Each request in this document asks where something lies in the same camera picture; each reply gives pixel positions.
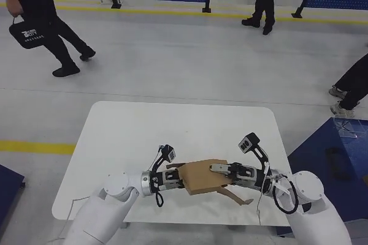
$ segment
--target person's hand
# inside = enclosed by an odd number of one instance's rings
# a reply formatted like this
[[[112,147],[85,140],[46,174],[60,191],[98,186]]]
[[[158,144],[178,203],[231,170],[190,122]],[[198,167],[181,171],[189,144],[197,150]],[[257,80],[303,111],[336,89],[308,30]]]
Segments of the person's hand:
[[[7,9],[13,17],[17,17],[23,13],[19,0],[7,0]]]

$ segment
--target person's leg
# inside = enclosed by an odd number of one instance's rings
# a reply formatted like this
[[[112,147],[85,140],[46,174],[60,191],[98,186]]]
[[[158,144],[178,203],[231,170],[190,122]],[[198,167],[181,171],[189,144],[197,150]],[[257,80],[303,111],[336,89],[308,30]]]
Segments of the person's leg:
[[[364,71],[368,69],[368,54],[357,61],[334,85],[335,88],[342,92],[348,92],[352,90],[355,83],[359,83],[362,76],[365,75]]]
[[[71,43],[75,49],[83,54],[89,53],[92,49],[59,17],[52,20],[52,28],[61,37]]]
[[[252,18],[255,21],[259,21],[262,19],[263,16],[263,11],[265,10],[266,6],[265,6],[265,2],[264,0],[256,0],[255,2],[255,12],[253,12],[252,14]]]
[[[67,75],[79,73],[79,68],[70,57],[63,40],[50,27],[50,22],[47,18],[49,12],[45,11],[47,6],[42,5],[40,1],[22,0],[20,3],[23,8],[21,17],[25,21],[32,23],[36,28],[41,28],[41,30],[43,30],[45,36],[44,47],[49,50],[62,65],[62,68],[54,71],[53,75],[56,77],[65,77]]]
[[[81,60],[87,60],[95,55],[95,51],[91,49],[80,37],[62,20],[57,16],[55,3],[53,0],[47,0],[47,16],[52,29],[66,39],[75,49],[82,54]]]
[[[256,28],[260,27],[260,20],[262,19],[264,11],[264,0],[256,0],[255,2],[255,12],[252,14],[251,18],[242,20],[241,23],[244,26],[253,26]]]
[[[346,110],[352,110],[366,95],[368,95],[368,81],[366,83],[355,83],[352,90],[347,92],[345,98],[339,102],[339,106]]]
[[[263,28],[263,35],[268,35],[272,31],[272,27],[275,24],[274,17],[274,0],[263,0],[264,10],[266,13],[266,24]]]

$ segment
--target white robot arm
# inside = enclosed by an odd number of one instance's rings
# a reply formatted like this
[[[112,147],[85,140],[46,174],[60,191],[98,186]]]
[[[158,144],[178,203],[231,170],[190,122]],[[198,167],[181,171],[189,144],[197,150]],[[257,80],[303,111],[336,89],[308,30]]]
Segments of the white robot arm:
[[[95,190],[78,211],[64,245],[106,244],[120,228],[138,196],[153,195],[149,177],[149,171],[141,175],[108,176],[105,184]]]
[[[262,169],[237,162],[228,165],[212,164],[210,171],[224,174],[237,186],[259,190],[274,199],[286,218],[299,244],[302,245],[351,245],[345,224],[334,205],[324,194],[321,181],[313,173],[300,171],[291,177],[270,170],[267,154],[258,145],[254,133],[239,144],[244,153],[252,151],[262,163]],[[171,146],[162,149],[162,156],[151,171],[139,175],[122,173],[109,176],[77,213],[68,231],[64,245],[106,244],[122,225],[132,205],[140,195],[156,195],[158,206],[163,199],[159,191],[183,188],[177,169],[157,172],[164,160],[175,157]],[[311,204],[304,212],[301,205]]]

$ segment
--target black pants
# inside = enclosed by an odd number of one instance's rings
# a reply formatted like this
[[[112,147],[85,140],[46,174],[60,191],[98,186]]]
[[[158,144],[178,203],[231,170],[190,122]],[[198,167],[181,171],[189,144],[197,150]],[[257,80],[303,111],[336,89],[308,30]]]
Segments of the black pants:
[[[275,23],[274,0],[256,0],[255,12],[252,15],[255,21],[262,19],[263,11],[266,13],[266,26],[273,26]]]
[[[335,84],[337,89],[347,91],[340,107],[352,110],[368,94],[368,54],[356,62]]]
[[[32,21],[34,25],[44,29],[46,42],[44,44],[56,59],[64,67],[74,66],[75,63],[69,56],[63,37],[71,43],[79,53],[90,49],[87,44],[63,21],[56,13],[53,0],[20,0],[23,9],[21,15],[25,21]]]

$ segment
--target white floor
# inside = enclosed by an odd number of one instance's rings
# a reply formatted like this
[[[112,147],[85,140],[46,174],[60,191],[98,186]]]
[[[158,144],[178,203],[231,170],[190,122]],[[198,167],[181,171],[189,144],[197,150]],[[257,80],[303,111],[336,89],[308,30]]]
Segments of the white floor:
[[[44,48],[24,50],[0,8],[0,138],[76,143],[90,107],[100,100],[270,108],[287,154],[332,116],[328,88],[368,52],[368,26],[277,23],[270,36],[238,19],[59,12],[96,51],[73,77]],[[356,110],[368,119],[368,96]],[[70,156],[0,153],[0,164],[26,176],[28,187],[0,245],[42,245],[64,222],[51,207]],[[132,224],[123,244],[295,244],[265,227]],[[110,244],[118,244],[114,239]]]

